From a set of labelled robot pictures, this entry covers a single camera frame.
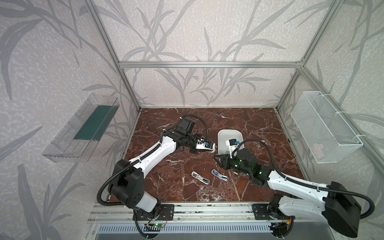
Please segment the small white stapler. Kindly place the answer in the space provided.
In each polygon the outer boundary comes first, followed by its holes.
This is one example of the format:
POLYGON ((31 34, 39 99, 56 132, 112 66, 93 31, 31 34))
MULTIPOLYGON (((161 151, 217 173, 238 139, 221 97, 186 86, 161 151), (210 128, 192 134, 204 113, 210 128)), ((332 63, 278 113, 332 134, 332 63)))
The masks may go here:
POLYGON ((199 175, 198 173, 196 173, 195 171, 193 171, 191 173, 192 177, 199 180, 200 182, 202 182, 203 184, 205 185, 209 185, 210 184, 210 180, 209 179, 206 179, 204 177, 202 177, 201 175, 199 175))

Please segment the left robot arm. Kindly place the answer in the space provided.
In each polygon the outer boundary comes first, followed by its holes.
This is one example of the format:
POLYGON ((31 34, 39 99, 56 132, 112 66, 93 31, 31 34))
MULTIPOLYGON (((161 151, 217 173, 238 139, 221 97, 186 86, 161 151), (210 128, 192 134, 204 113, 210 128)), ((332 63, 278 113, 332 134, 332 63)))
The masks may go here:
POLYGON ((215 144, 208 140, 209 128, 206 122, 196 115, 184 115, 169 129, 161 131, 159 140, 144 153, 128 162, 116 163, 113 174, 97 192, 97 202, 102 206, 125 206, 136 213, 143 211, 156 217, 160 213, 161 202, 145 191, 145 178, 165 157, 181 147, 190 152, 213 153, 215 144))

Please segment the white oval tray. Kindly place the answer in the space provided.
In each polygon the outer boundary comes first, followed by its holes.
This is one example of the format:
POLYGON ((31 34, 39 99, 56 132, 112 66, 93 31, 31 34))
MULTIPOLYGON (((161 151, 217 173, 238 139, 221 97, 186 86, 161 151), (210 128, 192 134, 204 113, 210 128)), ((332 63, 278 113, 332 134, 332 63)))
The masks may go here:
POLYGON ((237 130, 220 130, 218 132, 218 154, 230 153, 229 140, 235 139, 239 144, 244 140, 241 132, 237 130))

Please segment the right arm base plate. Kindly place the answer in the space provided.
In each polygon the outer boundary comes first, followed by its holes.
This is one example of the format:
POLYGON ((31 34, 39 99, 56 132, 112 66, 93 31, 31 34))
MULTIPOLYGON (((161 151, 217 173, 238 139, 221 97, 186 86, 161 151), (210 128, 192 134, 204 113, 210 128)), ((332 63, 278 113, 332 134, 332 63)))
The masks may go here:
POLYGON ((252 204, 252 212, 255 220, 288 221, 291 217, 283 214, 278 207, 271 204, 252 204))

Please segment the clear acrylic wall shelf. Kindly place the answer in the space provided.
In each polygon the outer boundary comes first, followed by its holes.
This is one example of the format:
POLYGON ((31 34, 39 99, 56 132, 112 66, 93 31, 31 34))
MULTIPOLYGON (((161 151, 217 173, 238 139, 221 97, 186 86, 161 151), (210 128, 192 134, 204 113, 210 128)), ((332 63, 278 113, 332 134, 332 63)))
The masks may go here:
POLYGON ((90 94, 42 155, 55 163, 86 163, 120 107, 117 97, 90 94))

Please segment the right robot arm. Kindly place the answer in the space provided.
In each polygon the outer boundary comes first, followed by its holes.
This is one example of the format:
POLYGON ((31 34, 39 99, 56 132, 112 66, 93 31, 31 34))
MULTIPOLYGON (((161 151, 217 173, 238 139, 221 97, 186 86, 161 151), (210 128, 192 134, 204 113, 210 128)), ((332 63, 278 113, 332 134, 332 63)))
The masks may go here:
POLYGON ((337 182, 324 185, 285 175, 260 165, 246 149, 238 150, 235 156, 216 155, 214 160, 220 168, 243 174, 252 184, 276 191, 267 207, 253 206, 253 211, 282 220, 284 226, 304 218, 326 223, 337 233, 356 238, 360 220, 375 211, 374 202, 365 195, 349 192, 337 182))

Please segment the aluminium front rail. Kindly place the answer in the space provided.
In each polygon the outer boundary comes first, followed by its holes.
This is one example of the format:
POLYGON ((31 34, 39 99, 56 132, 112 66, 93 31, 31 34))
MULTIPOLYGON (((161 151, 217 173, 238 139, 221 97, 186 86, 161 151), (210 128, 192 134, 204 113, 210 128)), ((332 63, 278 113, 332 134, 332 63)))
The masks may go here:
MULTIPOLYGON (((267 213, 253 210, 254 202, 176 202, 174 208, 161 214, 161 223, 252 223, 274 222, 267 213)), ((133 223, 134 211, 127 207, 95 204, 88 224, 133 223)))

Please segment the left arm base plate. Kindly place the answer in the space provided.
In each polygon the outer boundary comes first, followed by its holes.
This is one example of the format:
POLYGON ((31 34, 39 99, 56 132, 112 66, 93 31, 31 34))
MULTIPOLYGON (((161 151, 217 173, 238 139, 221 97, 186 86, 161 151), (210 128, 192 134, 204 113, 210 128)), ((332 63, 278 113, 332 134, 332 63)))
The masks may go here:
POLYGON ((149 221, 155 219, 157 221, 172 221, 175 213, 175 205, 160 204, 155 206, 151 212, 146 212, 142 209, 137 210, 136 219, 138 221, 149 221))

